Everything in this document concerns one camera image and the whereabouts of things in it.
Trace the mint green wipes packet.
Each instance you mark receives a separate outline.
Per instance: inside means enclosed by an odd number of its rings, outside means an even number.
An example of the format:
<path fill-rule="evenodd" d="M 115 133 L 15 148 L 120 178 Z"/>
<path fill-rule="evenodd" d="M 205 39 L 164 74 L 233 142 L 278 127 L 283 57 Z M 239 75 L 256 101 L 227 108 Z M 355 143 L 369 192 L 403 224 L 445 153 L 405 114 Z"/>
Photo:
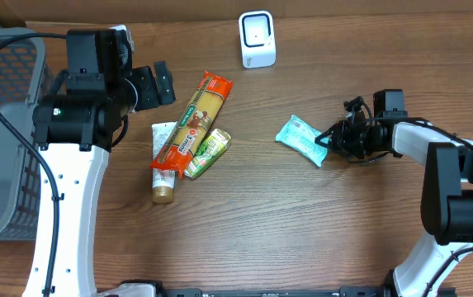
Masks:
<path fill-rule="evenodd" d="M 321 167 L 328 154 L 328 149 L 315 142 L 315 139 L 320 135 L 320 131 L 296 115 L 292 115 L 278 132 L 275 140 L 293 148 L 317 167 Z"/>

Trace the red spaghetti packet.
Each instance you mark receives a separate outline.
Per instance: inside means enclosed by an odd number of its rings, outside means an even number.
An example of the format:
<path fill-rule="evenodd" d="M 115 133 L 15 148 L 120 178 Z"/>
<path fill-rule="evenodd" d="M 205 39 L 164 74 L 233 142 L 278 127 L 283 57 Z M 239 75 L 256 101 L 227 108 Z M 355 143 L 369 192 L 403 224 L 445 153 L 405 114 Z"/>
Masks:
<path fill-rule="evenodd" d="M 174 171 L 182 177 L 232 86 L 232 80 L 204 72 L 172 133 L 154 157 L 151 168 Z"/>

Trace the green yellow snack packet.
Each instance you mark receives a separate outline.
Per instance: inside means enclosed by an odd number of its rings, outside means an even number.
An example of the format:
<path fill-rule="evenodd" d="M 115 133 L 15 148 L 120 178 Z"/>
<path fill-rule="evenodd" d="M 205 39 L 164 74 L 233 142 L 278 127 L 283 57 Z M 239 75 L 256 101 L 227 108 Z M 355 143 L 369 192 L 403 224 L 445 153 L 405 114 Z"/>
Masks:
<path fill-rule="evenodd" d="M 201 176 L 231 145 L 231 136 L 224 130 L 213 129 L 201 142 L 184 174 L 196 179 Z"/>

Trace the white Pantene conditioner tube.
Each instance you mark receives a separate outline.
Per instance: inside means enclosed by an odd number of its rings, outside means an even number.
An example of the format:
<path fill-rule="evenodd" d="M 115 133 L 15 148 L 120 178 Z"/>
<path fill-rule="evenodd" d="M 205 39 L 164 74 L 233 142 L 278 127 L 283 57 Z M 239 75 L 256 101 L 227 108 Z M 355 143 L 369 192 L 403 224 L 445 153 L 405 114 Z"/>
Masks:
<path fill-rule="evenodd" d="M 156 159 L 161 148 L 173 132 L 175 122 L 165 122 L 152 125 L 153 160 Z M 169 204 L 173 201 L 173 188 L 176 173 L 170 170 L 152 169 L 152 202 L 155 204 Z"/>

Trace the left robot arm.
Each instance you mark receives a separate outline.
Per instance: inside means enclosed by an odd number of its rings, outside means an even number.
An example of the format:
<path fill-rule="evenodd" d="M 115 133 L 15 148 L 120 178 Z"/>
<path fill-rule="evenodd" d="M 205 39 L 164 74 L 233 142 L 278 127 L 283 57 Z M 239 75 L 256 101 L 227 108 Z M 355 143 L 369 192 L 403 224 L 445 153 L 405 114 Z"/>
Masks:
<path fill-rule="evenodd" d="M 27 296 L 95 296 L 97 202 L 111 151 L 128 117 L 175 102 L 167 65 L 134 67 L 126 26 L 71 30 L 68 66 L 32 115 L 43 158 L 40 208 Z"/>

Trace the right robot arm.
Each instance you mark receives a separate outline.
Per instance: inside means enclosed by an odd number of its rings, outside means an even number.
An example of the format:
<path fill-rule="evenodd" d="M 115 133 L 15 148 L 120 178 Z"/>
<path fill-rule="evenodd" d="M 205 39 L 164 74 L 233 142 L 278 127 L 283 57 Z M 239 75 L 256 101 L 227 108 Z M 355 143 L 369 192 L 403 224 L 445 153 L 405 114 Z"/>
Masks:
<path fill-rule="evenodd" d="M 407 258 L 389 270 L 380 287 L 344 289 L 342 296 L 453 296 L 442 283 L 473 253 L 473 141 L 428 120 L 411 117 L 400 89 L 383 89 L 368 106 L 362 97 L 344 102 L 347 116 L 315 137 L 315 143 L 349 163 L 386 155 L 406 156 L 424 168 L 420 214 L 424 231 Z"/>

